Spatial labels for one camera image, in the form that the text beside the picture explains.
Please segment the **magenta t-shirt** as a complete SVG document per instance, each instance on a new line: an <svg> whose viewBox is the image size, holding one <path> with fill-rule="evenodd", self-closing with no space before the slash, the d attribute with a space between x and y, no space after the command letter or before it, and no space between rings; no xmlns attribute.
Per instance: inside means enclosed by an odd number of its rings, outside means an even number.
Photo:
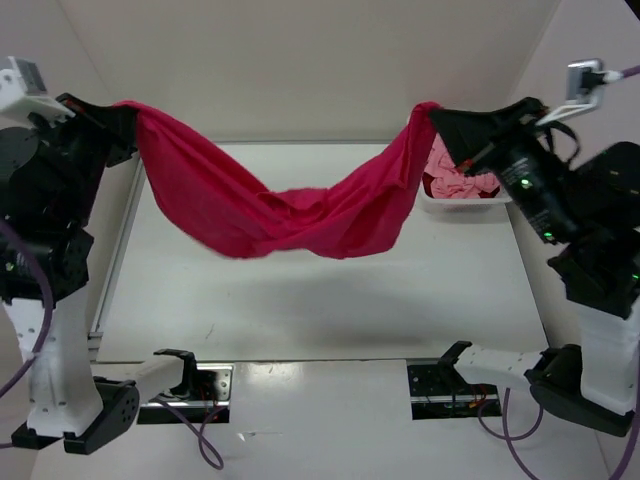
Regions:
<svg viewBox="0 0 640 480"><path fill-rule="evenodd" d="M131 100L136 144L155 201L182 232L233 259L307 250L332 259L384 253L422 185L439 104L416 105L378 155L328 188L275 192L233 157L170 115Z"/></svg>

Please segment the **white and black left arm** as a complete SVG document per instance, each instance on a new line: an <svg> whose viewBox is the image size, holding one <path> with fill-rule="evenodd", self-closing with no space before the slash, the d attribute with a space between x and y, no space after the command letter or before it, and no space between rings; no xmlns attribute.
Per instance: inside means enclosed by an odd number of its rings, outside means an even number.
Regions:
<svg viewBox="0 0 640 480"><path fill-rule="evenodd" d="M26 125L1 132L1 304L13 324L30 411L16 448L62 442L89 455L124 434L142 404L168 391L180 400L200 385L195 356L156 351L123 380L96 377L84 320L87 231L106 168L137 150L137 112L64 94L33 99Z"/></svg>

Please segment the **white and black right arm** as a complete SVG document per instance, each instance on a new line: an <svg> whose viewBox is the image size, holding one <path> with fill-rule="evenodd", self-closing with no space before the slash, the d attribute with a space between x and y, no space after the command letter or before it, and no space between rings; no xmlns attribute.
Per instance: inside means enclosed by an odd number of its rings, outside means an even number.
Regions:
<svg viewBox="0 0 640 480"><path fill-rule="evenodd" d="M560 245L549 267L581 310L581 342L550 348L524 376L548 413L622 437L638 416L639 147L617 142L581 166L556 155L542 103L493 112L436 109L437 133L455 167L490 173L538 237Z"/></svg>

